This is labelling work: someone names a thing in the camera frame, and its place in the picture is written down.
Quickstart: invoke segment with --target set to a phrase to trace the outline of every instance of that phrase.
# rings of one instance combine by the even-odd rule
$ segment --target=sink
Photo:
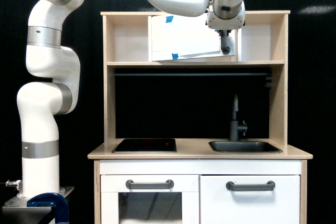
[[[216,152],[237,152],[237,153],[281,153],[282,150],[266,142],[209,142],[211,148]]]

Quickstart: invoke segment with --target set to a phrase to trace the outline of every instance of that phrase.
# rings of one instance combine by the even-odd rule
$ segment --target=black cooktop
[[[124,139],[113,153],[175,153],[176,143],[173,138],[129,138]]]

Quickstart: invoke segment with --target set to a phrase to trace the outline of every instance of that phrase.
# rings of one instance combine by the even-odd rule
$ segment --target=wooden countertop
[[[112,153],[123,138],[113,144],[102,144],[88,155],[89,159],[312,159],[313,156],[291,145],[279,145],[269,139],[249,139],[268,142],[282,153],[222,153],[213,151],[211,141],[226,141],[211,138],[176,138],[176,153]]]

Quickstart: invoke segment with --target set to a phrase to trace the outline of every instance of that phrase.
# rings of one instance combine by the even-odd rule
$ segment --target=black faucet
[[[237,111],[238,111],[238,95],[235,94],[232,106],[232,120],[230,124],[230,138],[229,141],[240,141],[238,133],[243,132],[245,136],[245,132],[247,131],[247,125],[245,121],[243,121],[242,125],[239,125],[237,120]]]

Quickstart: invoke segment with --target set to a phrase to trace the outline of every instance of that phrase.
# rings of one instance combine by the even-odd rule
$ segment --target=gray handle
[[[151,190],[162,190],[171,189],[174,187],[174,182],[168,179],[165,183],[134,183],[132,180],[126,181],[127,189],[151,189]]]
[[[226,183],[226,188],[231,191],[273,191],[275,183],[273,181],[269,181],[262,185],[235,185],[235,183],[229,181]]]

